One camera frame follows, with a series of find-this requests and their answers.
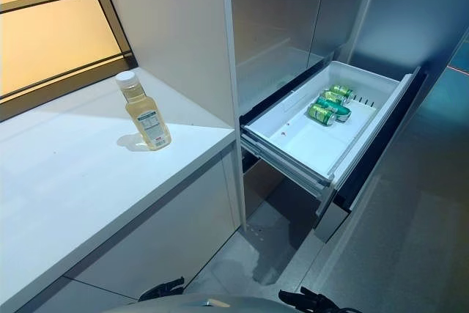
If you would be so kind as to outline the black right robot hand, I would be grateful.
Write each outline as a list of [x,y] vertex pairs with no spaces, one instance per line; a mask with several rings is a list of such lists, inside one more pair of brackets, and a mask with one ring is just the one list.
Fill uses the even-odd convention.
[[278,298],[301,312],[357,312],[350,307],[341,308],[323,294],[312,292],[306,287],[301,287],[300,292],[280,290]]

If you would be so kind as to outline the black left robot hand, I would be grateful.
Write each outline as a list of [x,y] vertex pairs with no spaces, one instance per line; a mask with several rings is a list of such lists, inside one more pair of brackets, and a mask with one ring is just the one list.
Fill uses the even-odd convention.
[[167,287],[159,285],[143,293],[139,297],[138,302],[148,301],[148,300],[152,300],[156,298],[162,298],[162,297],[173,296],[173,295],[181,295],[183,294],[183,292],[184,292],[184,287],[175,287],[175,288],[169,289]]

